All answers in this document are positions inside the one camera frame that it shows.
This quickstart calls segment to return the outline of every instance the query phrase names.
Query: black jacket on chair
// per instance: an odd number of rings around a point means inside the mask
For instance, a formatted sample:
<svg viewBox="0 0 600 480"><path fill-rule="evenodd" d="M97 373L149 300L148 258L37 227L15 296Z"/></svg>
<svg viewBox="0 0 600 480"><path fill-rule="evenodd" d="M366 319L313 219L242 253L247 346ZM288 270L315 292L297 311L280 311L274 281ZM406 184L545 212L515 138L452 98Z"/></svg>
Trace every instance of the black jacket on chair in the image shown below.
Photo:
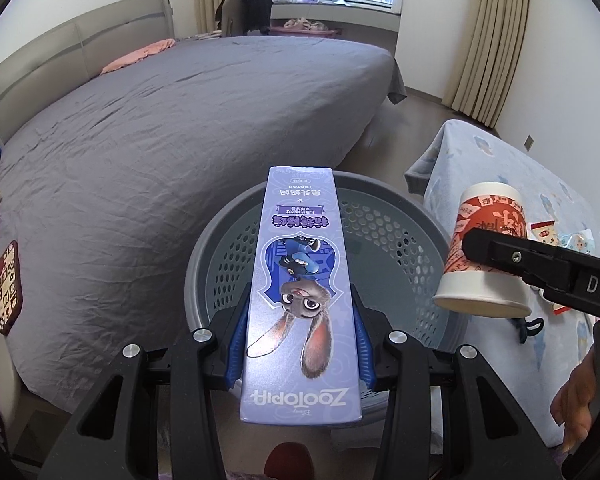
<svg viewBox="0 0 600 480"><path fill-rule="evenodd" d="M216 10L216 22L222 22L222 4L220 2ZM246 34L250 30L259 30L262 34L269 33L271 24L271 7L273 0L242 0L244 4L244 30Z"/></svg>

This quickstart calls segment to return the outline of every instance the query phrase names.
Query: metal bolt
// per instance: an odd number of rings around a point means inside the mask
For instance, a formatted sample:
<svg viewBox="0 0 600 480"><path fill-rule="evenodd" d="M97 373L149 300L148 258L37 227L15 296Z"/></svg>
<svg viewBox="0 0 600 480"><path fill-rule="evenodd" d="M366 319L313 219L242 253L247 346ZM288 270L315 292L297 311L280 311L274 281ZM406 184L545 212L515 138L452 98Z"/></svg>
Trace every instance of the metal bolt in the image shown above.
<svg viewBox="0 0 600 480"><path fill-rule="evenodd" d="M469 345L464 345L460 349L460 355L466 359L475 359L478 356L478 351Z"/></svg>
<svg viewBox="0 0 600 480"><path fill-rule="evenodd" d="M389 341L400 345L407 341L407 335L401 330L394 330L389 334Z"/></svg>
<svg viewBox="0 0 600 480"><path fill-rule="evenodd" d="M208 328L200 328L193 333L193 339L195 339L199 343L204 343L206 341L209 341L212 335L213 334L211 333L211 330L209 330Z"/></svg>
<svg viewBox="0 0 600 480"><path fill-rule="evenodd" d="M140 347L136 344L127 345L122 349L124 357L136 357L140 353Z"/></svg>

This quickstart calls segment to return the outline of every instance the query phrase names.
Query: toothpaste box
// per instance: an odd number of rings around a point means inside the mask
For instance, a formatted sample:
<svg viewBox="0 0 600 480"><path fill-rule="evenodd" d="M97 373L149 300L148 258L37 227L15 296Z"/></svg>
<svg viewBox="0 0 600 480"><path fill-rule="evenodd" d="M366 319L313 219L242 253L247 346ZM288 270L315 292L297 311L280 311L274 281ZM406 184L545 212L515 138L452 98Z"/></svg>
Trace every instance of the toothpaste box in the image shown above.
<svg viewBox="0 0 600 480"><path fill-rule="evenodd" d="M240 418L362 418L349 271L333 174L270 168L255 254Z"/></svg>

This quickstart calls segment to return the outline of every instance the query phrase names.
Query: red slipper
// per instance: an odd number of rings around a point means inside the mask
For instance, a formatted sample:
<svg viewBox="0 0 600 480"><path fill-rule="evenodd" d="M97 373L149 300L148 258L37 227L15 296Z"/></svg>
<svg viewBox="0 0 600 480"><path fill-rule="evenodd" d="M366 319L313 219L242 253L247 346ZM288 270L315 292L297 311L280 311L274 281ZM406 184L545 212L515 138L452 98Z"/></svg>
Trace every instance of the red slipper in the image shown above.
<svg viewBox="0 0 600 480"><path fill-rule="evenodd" d="M309 450L298 442L284 442L269 453L264 474L276 480L315 480Z"/></svg>

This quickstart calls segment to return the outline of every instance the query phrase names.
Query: human hand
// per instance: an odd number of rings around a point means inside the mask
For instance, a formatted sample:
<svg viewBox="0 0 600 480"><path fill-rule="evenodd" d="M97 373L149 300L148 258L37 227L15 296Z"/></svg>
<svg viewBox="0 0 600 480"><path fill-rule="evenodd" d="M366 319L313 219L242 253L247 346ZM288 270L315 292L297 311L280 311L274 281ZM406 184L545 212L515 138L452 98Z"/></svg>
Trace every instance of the human hand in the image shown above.
<svg viewBox="0 0 600 480"><path fill-rule="evenodd" d="M595 356L594 348L591 347L551 403L551 415L556 424L564 424L563 452L569 452L589 434L592 425L589 403L595 395Z"/></svg>

